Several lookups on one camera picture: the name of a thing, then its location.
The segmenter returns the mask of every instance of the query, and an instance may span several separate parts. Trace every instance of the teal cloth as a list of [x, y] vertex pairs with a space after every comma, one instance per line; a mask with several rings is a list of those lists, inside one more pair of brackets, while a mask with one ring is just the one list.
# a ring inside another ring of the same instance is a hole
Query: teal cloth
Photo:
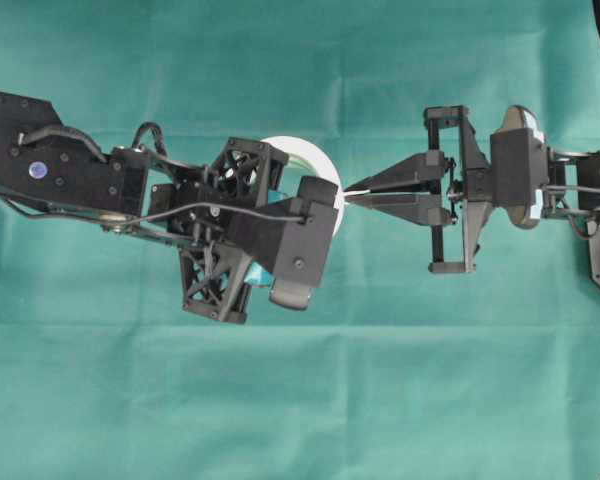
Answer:
[[[514, 103], [599, 149], [590, 3], [4, 0], [0, 90], [105, 150], [145, 120], [197, 164], [304, 137], [345, 185], [424, 151], [432, 105], [469, 106], [487, 153]], [[257, 290], [238, 327], [180, 310], [173, 249], [0, 205], [0, 479], [598, 478], [586, 244], [502, 211], [481, 244], [433, 276], [426, 229], [351, 207], [309, 310]]]

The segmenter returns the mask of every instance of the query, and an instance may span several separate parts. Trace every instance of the white cylindrical part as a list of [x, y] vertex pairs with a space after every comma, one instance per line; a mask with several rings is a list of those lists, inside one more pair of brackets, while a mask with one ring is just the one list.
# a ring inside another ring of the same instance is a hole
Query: white cylindrical part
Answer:
[[324, 178], [338, 185], [338, 192], [336, 193], [336, 201], [334, 203], [334, 208], [338, 210], [338, 218], [333, 230], [333, 235], [335, 236], [344, 215], [344, 194], [342, 192], [340, 176], [331, 159], [316, 145], [302, 138], [280, 136], [265, 138], [262, 141], [289, 155], [290, 166], [303, 168], [313, 173], [316, 177]]

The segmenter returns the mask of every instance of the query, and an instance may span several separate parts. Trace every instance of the green backdrop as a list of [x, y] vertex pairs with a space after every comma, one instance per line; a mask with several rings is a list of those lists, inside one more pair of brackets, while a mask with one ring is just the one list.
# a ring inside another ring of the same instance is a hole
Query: green backdrop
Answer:
[[[582, 0], [0, 1], [0, 90], [105, 150], [149, 119], [191, 163], [304, 137], [344, 184], [426, 150], [431, 105], [486, 152], [513, 103], [600, 148]], [[0, 206], [0, 479], [597, 478], [586, 245], [496, 212], [478, 272], [433, 276], [429, 242], [352, 207], [310, 309], [256, 291], [236, 327], [180, 310], [175, 251]]]

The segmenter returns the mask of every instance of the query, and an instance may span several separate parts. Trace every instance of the wire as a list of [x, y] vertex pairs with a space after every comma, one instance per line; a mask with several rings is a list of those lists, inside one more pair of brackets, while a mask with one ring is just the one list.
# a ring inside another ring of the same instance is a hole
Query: wire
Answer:
[[555, 148], [552, 148], [551, 151], [558, 157], [567, 157], [567, 158], [589, 158], [596, 154], [596, 153], [592, 153], [592, 152], [570, 152], [567, 150], [558, 150]]
[[77, 128], [67, 127], [65, 125], [47, 125], [42, 127], [40, 130], [35, 132], [27, 133], [23, 135], [19, 140], [19, 145], [29, 145], [43, 140], [47, 137], [63, 137], [70, 138], [72, 140], [78, 140], [84, 143], [85, 147], [100, 160], [101, 163], [107, 163], [107, 159], [102, 154], [102, 150], [98, 144], [86, 133], [78, 130]]
[[252, 217], [261, 218], [263, 220], [271, 220], [277, 222], [302, 222], [307, 219], [307, 217], [303, 216], [286, 216], [286, 215], [270, 215], [268, 213], [256, 212], [255, 210], [251, 210], [249, 208], [236, 207], [233, 205], [223, 205], [220, 203], [212, 203], [212, 202], [194, 202], [189, 203], [187, 205], [183, 205], [181, 207], [173, 208], [171, 210], [167, 210], [162, 213], [155, 213], [153, 215], [145, 215], [144, 217], [137, 217], [131, 220], [124, 221], [105, 221], [98, 220], [95, 218], [86, 217], [83, 215], [75, 215], [72, 213], [29, 213], [20, 207], [18, 207], [15, 203], [13, 203], [9, 198], [0, 195], [0, 199], [5, 202], [11, 209], [15, 210], [19, 214], [32, 219], [32, 220], [42, 220], [42, 219], [51, 219], [51, 218], [62, 218], [69, 220], [78, 220], [82, 222], [92, 223], [96, 225], [102, 225], [106, 227], [128, 227], [131, 225], [138, 225], [142, 222], [153, 222], [156, 220], [160, 220], [167, 217], [172, 217], [177, 215], [178, 213], [192, 210], [194, 208], [199, 207], [208, 207], [208, 208], [219, 208], [221, 210], [227, 210], [236, 213], [243, 213], [245, 215], [250, 215]]
[[573, 190], [576, 192], [599, 193], [600, 194], [600, 188], [582, 187], [580, 185], [546, 185], [543, 188], [543, 190], [558, 191], [558, 192], [566, 192], [568, 190]]
[[578, 224], [576, 223], [576, 218], [573, 215], [567, 215], [567, 219], [569, 220], [569, 225], [571, 225], [571, 229], [573, 230], [573, 233], [575, 233], [576, 236], [582, 240], [591, 240], [598, 233], [600, 233], [600, 224], [599, 223], [596, 223], [596, 231], [593, 232], [592, 234], [588, 234], [587, 232], [580, 230], [580, 228], [578, 227]]
[[237, 207], [234, 205], [224, 205], [221, 203], [213, 203], [213, 202], [194, 202], [189, 203], [187, 205], [183, 205], [181, 207], [173, 208], [171, 210], [167, 210], [162, 213], [155, 213], [153, 215], [146, 215], [144, 217], [138, 217], [131, 220], [125, 220], [123, 222], [112, 222], [116, 226], [126, 227], [129, 225], [136, 225], [141, 222], [153, 222], [156, 220], [160, 220], [166, 217], [173, 217], [178, 213], [186, 212], [187, 210], [192, 210], [194, 208], [207, 207], [207, 208], [219, 208], [221, 210], [227, 210], [235, 213], [244, 213], [245, 215], [251, 215], [252, 217], [261, 218], [263, 220], [272, 220], [276, 222], [303, 222], [306, 220], [306, 217], [297, 215], [297, 216], [287, 216], [287, 215], [270, 215], [268, 213], [257, 212], [255, 210], [251, 210], [250, 208]]
[[131, 142], [131, 148], [138, 148], [140, 146], [140, 140], [142, 140], [143, 135], [148, 131], [151, 131], [151, 134], [153, 135], [153, 144], [156, 147], [156, 152], [166, 157], [167, 147], [164, 144], [164, 135], [162, 134], [160, 125], [155, 122], [144, 122], [138, 127], [138, 130], [133, 137], [133, 142]]
[[[571, 207], [569, 207], [569, 204], [567, 203], [567, 201], [564, 198], [561, 198], [560, 202], [562, 203], [562, 205], [564, 205], [564, 207], [567, 209], [568, 212], [573, 211], [573, 210], [571, 210]], [[571, 229], [573, 230], [573, 233], [575, 233], [576, 236], [578, 238], [580, 238], [581, 240], [591, 240], [598, 233], [600, 233], [600, 223], [596, 222], [596, 231], [593, 232], [592, 234], [588, 234], [587, 232], [580, 230], [580, 228], [578, 227], [578, 224], [576, 223], [576, 217], [574, 214], [568, 213], [566, 216], [567, 216], [567, 220], [569, 220], [569, 225], [571, 225]]]

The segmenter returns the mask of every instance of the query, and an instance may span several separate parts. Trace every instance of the black cable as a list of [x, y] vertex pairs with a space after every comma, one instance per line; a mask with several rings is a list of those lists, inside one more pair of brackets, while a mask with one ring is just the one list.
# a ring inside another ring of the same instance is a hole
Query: black cable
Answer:
[[580, 185], [546, 185], [543, 187], [543, 190], [554, 191], [554, 192], [566, 192], [568, 190], [573, 190], [576, 192], [585, 192], [585, 193], [599, 193], [600, 188], [593, 187], [582, 187]]
[[255, 210], [251, 210], [250, 208], [237, 207], [234, 205], [223, 205], [220, 203], [213, 202], [194, 202], [189, 203], [187, 205], [183, 205], [181, 207], [172, 208], [171, 210], [167, 210], [162, 213], [155, 213], [153, 215], [146, 215], [144, 217], [138, 217], [131, 220], [125, 220], [124, 222], [115, 222], [115, 225], [126, 227], [129, 225], [136, 225], [141, 222], [153, 222], [155, 220], [160, 220], [167, 217], [172, 217], [177, 215], [178, 213], [186, 212], [187, 210], [193, 210], [194, 208], [199, 207], [207, 207], [207, 208], [219, 208], [221, 210], [227, 210], [230, 212], [236, 213], [244, 213], [245, 215], [251, 215], [252, 217], [261, 218], [263, 220], [272, 220], [276, 222], [302, 222], [306, 220], [306, 217], [296, 215], [296, 216], [287, 216], [287, 215], [270, 215], [268, 213], [256, 212]]
[[137, 217], [131, 220], [124, 221], [109, 221], [109, 220], [98, 220], [95, 218], [89, 218], [82, 215], [75, 215], [72, 213], [29, 213], [25, 210], [22, 210], [16, 204], [14, 204], [9, 198], [0, 195], [0, 199], [5, 202], [9, 207], [18, 212], [25, 217], [32, 220], [42, 220], [42, 219], [50, 219], [50, 218], [62, 218], [69, 220], [78, 220], [87, 223], [92, 223], [96, 225], [102, 225], [106, 227], [129, 227], [131, 225], [138, 225], [142, 222], [152, 222], [155, 220], [161, 220], [163, 218], [172, 217], [177, 215], [178, 213], [192, 210], [194, 208], [199, 207], [208, 207], [208, 208], [219, 208], [222, 210], [228, 210], [236, 213], [243, 213], [245, 215], [251, 215], [252, 217], [261, 218], [263, 220], [271, 220], [277, 222], [302, 222], [306, 220], [306, 217], [303, 216], [286, 216], [286, 215], [270, 215], [268, 213], [256, 212], [255, 210], [251, 210], [249, 208], [236, 207], [233, 205], [222, 205], [220, 203], [213, 202], [194, 202], [187, 205], [183, 205], [181, 207], [173, 208], [171, 210], [167, 210], [162, 213], [155, 213], [153, 215], [145, 215], [144, 217]]
[[142, 137], [148, 131], [151, 131], [151, 134], [153, 135], [153, 144], [156, 147], [156, 152], [166, 157], [167, 147], [164, 143], [164, 135], [162, 134], [160, 125], [155, 122], [144, 122], [138, 127], [138, 130], [133, 137], [133, 142], [131, 142], [131, 148], [138, 148], [140, 146], [140, 140], [142, 140]]
[[87, 147], [87, 149], [95, 157], [97, 157], [101, 163], [107, 163], [107, 159], [102, 154], [102, 150], [100, 150], [100, 147], [93, 140], [93, 138], [77, 128], [67, 127], [65, 125], [47, 125], [46, 127], [42, 127], [40, 130], [27, 133], [18, 140], [18, 144], [29, 145], [30, 143], [39, 142], [47, 137], [63, 137], [70, 138], [72, 140], [78, 140], [84, 143], [85, 147]]

